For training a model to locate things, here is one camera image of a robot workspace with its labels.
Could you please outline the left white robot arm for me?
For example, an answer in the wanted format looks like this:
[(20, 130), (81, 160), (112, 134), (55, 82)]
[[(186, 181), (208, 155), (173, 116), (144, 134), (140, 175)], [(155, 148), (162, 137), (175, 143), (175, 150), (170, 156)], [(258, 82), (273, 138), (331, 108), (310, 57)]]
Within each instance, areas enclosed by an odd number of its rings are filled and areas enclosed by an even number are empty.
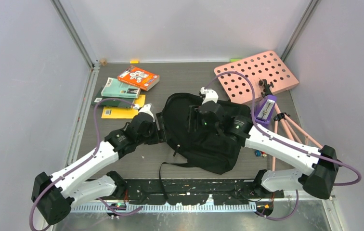
[(149, 110), (139, 113), (123, 128), (97, 139), (96, 147), (82, 158), (47, 175), (34, 179), (31, 214), (37, 209), (48, 225), (62, 221), (71, 210), (83, 203), (105, 196), (120, 199), (125, 195), (125, 182), (111, 171), (97, 180), (89, 178), (104, 167), (135, 151), (141, 144), (159, 143), (157, 118)]

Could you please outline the black backpack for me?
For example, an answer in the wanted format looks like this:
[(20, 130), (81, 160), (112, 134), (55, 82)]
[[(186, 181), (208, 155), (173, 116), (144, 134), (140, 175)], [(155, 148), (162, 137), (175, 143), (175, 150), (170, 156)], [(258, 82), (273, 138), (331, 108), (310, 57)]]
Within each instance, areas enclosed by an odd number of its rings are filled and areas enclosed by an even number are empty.
[(203, 98), (190, 93), (175, 93), (168, 97), (157, 115), (163, 126), (165, 142), (175, 154), (186, 159), (181, 167), (198, 167), (221, 175), (233, 169), (245, 140), (249, 138), (253, 125), (251, 109), (244, 104), (218, 100), (217, 103), (233, 116), (233, 122), (225, 132), (189, 132), (189, 107), (200, 106), (202, 101)]

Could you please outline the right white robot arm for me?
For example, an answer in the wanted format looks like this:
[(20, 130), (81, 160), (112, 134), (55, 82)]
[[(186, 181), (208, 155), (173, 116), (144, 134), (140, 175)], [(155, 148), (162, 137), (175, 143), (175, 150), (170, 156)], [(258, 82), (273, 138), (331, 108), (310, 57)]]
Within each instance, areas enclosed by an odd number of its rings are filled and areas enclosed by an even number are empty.
[(253, 122), (249, 116), (231, 115), (219, 103), (213, 101), (191, 109), (189, 131), (209, 132), (234, 148), (257, 149), (278, 157), (293, 169), (261, 170), (253, 192), (266, 197), (277, 190), (302, 189), (319, 199), (329, 199), (339, 170), (334, 148), (322, 148), (297, 143), (277, 135)]

